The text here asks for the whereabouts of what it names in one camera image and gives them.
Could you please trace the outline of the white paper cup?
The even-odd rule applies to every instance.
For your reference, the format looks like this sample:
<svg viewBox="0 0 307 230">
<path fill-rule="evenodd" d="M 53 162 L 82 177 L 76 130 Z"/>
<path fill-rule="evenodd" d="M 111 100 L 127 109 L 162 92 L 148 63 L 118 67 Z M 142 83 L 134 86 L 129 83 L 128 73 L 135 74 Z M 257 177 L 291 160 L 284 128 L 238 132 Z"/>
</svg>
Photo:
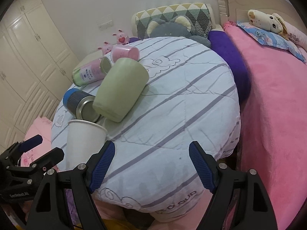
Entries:
<svg viewBox="0 0 307 230">
<path fill-rule="evenodd" d="M 71 170 L 100 151 L 106 142 L 107 130 L 93 122 L 74 119 L 68 122 L 66 169 Z"/>
</svg>

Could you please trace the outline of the pink plastic cup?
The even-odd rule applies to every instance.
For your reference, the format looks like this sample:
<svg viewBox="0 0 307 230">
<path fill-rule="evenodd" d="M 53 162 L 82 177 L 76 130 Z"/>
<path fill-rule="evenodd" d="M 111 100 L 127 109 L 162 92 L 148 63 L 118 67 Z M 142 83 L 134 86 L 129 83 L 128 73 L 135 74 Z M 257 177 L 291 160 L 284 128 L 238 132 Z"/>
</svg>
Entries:
<svg viewBox="0 0 307 230">
<path fill-rule="evenodd" d="M 114 63 L 120 58 L 130 58 L 138 61 L 139 57 L 138 48 L 129 45 L 116 45 L 111 51 L 111 61 Z"/>
</svg>

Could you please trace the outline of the blue black towel canister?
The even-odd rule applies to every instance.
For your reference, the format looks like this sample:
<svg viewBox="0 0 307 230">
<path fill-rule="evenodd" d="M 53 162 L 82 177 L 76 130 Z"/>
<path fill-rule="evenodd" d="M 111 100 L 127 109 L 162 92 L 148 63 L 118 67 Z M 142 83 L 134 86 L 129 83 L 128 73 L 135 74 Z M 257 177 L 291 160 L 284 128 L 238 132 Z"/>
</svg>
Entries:
<svg viewBox="0 0 307 230">
<path fill-rule="evenodd" d="M 93 108 L 94 100 L 95 96 L 83 90 L 72 88 L 64 94 L 63 104 L 76 119 L 96 123 L 101 115 Z"/>
</svg>

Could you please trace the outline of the pink bed blanket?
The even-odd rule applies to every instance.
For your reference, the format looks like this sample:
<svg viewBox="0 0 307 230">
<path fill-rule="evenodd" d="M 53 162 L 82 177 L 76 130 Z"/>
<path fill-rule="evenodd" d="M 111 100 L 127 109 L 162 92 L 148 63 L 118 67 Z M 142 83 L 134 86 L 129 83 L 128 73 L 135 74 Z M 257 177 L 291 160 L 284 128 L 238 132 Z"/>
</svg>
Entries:
<svg viewBox="0 0 307 230">
<path fill-rule="evenodd" d="M 228 22 L 251 82 L 241 112 L 242 170 L 256 169 L 277 226 L 286 229 L 306 200 L 306 65 L 288 51 L 262 46 Z"/>
</svg>

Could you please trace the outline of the pink green clear canister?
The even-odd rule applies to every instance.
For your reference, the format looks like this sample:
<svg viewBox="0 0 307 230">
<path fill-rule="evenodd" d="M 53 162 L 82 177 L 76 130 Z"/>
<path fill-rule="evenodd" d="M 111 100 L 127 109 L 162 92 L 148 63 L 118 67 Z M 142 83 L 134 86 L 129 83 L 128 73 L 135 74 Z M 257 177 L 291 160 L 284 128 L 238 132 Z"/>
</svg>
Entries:
<svg viewBox="0 0 307 230">
<path fill-rule="evenodd" d="M 103 80 L 111 68 L 111 61 L 107 57 L 93 60 L 72 72 L 73 83 L 78 87 L 82 87 Z"/>
</svg>

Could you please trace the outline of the cream wardrobe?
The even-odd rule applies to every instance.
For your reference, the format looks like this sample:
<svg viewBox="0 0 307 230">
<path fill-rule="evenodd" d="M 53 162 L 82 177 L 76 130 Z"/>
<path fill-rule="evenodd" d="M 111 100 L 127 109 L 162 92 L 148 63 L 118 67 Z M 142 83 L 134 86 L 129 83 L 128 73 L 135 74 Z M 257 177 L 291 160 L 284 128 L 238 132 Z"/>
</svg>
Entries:
<svg viewBox="0 0 307 230">
<path fill-rule="evenodd" d="M 42 0 L 15 0 L 1 19 L 1 151 L 37 117 L 52 120 L 79 60 Z"/>
</svg>

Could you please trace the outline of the pink bunny plush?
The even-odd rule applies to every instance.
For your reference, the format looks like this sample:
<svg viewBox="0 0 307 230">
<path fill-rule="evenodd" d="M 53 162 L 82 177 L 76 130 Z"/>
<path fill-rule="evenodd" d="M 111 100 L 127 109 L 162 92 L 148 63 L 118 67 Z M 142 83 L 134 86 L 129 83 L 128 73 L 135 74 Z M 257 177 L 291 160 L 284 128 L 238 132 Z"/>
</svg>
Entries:
<svg viewBox="0 0 307 230">
<path fill-rule="evenodd" d="M 113 49 L 113 44 L 110 44 L 109 42 L 104 42 L 103 46 L 98 47 L 98 50 L 102 52 L 103 56 L 111 52 L 112 49 Z"/>
<path fill-rule="evenodd" d="M 126 45 L 130 41 L 130 38 L 127 33 L 122 31 L 121 29 L 119 29 L 116 33 L 113 33 L 112 35 L 116 37 L 116 43 L 118 45 Z"/>
</svg>

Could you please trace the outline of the striped white quilt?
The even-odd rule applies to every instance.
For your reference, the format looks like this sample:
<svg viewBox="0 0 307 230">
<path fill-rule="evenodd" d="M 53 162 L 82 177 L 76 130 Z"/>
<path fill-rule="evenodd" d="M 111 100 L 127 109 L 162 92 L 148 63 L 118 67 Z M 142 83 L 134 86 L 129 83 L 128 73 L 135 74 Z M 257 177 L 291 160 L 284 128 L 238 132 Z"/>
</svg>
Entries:
<svg viewBox="0 0 307 230">
<path fill-rule="evenodd" d="M 184 37 L 139 40 L 149 80 L 122 122 L 102 119 L 116 154 L 95 202 L 134 209 L 160 222 L 209 200 L 189 157 L 197 141 L 215 159 L 229 156 L 240 136 L 232 71 L 216 52 Z"/>
</svg>

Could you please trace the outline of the pink bunny plush back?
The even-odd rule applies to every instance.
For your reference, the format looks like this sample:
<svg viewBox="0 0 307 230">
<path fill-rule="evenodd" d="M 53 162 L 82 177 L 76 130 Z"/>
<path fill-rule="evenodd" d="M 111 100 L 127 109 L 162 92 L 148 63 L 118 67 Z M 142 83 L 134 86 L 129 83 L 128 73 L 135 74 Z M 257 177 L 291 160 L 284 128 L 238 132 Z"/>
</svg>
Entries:
<svg viewBox="0 0 307 230">
<path fill-rule="evenodd" d="M 130 38 L 127 33 L 122 31 L 121 29 L 119 29 L 116 33 L 113 33 L 112 35 L 116 37 L 116 43 L 118 45 L 126 45 L 130 41 Z"/>
</svg>

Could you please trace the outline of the purple blanket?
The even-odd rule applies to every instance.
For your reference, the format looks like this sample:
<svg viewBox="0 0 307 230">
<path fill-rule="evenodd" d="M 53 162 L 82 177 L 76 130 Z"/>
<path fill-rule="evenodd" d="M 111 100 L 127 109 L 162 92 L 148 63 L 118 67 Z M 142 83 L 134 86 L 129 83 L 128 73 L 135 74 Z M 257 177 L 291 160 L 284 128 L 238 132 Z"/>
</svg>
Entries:
<svg viewBox="0 0 307 230">
<path fill-rule="evenodd" d="M 237 87 L 239 103 L 244 103 L 249 97 L 251 84 L 248 70 L 239 50 L 223 31 L 211 30 L 208 39 L 211 42 L 212 50 L 229 65 Z"/>
</svg>

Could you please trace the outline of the grey bear cushion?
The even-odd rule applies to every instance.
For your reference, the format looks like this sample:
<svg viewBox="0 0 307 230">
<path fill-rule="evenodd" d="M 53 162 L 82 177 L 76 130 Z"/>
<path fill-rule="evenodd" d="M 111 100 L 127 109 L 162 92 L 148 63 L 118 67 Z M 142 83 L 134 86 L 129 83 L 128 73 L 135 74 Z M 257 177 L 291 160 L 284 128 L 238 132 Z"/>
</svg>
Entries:
<svg viewBox="0 0 307 230">
<path fill-rule="evenodd" d="M 149 22 L 145 36 L 154 37 L 185 37 L 211 48 L 211 42 L 207 37 L 199 35 L 194 25 L 187 16 L 176 16 L 167 22 L 162 19 L 153 19 Z"/>
</svg>

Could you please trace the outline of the white dog plush toy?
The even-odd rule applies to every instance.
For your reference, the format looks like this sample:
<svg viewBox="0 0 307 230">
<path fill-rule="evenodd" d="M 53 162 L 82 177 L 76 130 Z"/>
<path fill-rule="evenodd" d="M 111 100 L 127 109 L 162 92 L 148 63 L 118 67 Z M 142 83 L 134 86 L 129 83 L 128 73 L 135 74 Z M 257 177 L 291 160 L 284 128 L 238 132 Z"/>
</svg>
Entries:
<svg viewBox="0 0 307 230">
<path fill-rule="evenodd" d="M 306 34 L 284 21 L 279 14 L 273 13 L 269 15 L 259 10 L 250 9 L 247 15 L 254 26 L 275 33 L 306 50 Z"/>
</svg>

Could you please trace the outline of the triangle pattern headboard cushion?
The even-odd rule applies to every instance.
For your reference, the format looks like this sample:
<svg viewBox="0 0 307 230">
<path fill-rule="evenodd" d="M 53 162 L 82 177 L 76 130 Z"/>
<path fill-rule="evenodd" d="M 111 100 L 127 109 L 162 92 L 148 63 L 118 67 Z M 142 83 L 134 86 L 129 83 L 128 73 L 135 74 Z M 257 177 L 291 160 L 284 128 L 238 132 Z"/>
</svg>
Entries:
<svg viewBox="0 0 307 230">
<path fill-rule="evenodd" d="M 131 19 L 132 34 L 140 39 L 146 36 L 146 28 L 153 19 L 166 22 L 177 16 L 190 19 L 196 32 L 201 36 L 208 36 L 210 30 L 216 27 L 214 13 L 210 4 L 184 3 L 150 8 L 133 14 Z"/>
</svg>

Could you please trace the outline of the cream wooden bed headboard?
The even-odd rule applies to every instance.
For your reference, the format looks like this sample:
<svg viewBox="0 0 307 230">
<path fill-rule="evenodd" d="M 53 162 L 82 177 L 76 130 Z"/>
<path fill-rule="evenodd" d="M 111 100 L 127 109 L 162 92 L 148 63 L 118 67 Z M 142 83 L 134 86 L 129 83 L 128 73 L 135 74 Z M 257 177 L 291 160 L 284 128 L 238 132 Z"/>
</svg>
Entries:
<svg viewBox="0 0 307 230">
<path fill-rule="evenodd" d="M 287 0 L 217 0 L 221 25 L 227 21 L 248 21 L 247 11 L 256 9 L 266 14 L 278 13 L 288 23 L 299 26 L 301 19 Z"/>
</svg>

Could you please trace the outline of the wall switch plate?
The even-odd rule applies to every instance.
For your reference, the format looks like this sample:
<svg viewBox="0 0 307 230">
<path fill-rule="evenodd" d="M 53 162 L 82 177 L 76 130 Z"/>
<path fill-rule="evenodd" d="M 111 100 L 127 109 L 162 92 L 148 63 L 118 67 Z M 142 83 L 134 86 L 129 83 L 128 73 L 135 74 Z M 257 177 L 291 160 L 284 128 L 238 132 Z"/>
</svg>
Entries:
<svg viewBox="0 0 307 230">
<path fill-rule="evenodd" d="M 111 27 L 113 27 L 113 20 L 109 20 L 107 22 L 104 22 L 104 23 L 100 24 L 98 26 L 98 29 L 100 31 L 103 31 L 103 30 L 106 30 L 106 29 L 111 28 Z"/>
</svg>

